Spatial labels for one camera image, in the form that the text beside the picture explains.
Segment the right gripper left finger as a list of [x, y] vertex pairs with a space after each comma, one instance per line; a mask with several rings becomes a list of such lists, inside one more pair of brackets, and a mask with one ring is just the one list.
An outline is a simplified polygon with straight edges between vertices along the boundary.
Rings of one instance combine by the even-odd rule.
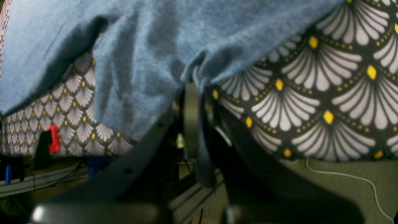
[[194, 83], [185, 85], [130, 152], [87, 182], [37, 204], [30, 223], [175, 223], [169, 202], [176, 166], [195, 153], [178, 137], [198, 96]]

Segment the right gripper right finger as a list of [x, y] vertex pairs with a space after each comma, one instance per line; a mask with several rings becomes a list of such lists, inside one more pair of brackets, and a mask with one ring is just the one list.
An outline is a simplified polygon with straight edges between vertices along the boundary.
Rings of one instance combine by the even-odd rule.
[[204, 142], [229, 200], [222, 224], [364, 223], [355, 203], [284, 166], [210, 95], [199, 99]]

